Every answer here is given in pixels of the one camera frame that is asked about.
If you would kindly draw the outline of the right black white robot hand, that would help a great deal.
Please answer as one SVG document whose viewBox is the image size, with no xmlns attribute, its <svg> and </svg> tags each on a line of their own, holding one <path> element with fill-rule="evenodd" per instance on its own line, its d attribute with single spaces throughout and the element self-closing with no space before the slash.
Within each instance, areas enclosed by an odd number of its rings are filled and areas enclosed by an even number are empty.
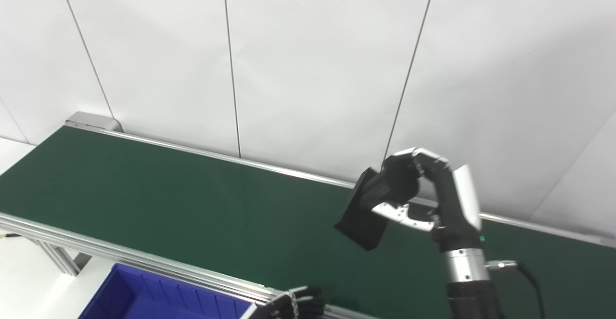
<svg viewBox="0 0 616 319">
<path fill-rule="evenodd" d="M 425 217 L 412 216 L 409 202 L 418 194 L 422 178 L 433 184 L 437 205 Z M 481 247 L 480 205 L 468 165 L 454 170 L 443 156 L 409 148 L 383 161 L 362 198 L 373 213 L 431 233 L 442 253 Z"/>
</svg>

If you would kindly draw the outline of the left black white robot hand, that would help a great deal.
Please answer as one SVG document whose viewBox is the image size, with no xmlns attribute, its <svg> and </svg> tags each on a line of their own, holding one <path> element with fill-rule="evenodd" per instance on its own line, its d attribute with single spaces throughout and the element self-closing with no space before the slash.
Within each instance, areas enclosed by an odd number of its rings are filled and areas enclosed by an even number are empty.
<svg viewBox="0 0 616 319">
<path fill-rule="evenodd" d="M 264 305 L 251 305 L 243 319 L 321 319 L 325 299 L 321 288 L 302 286 L 287 290 Z"/>
</svg>

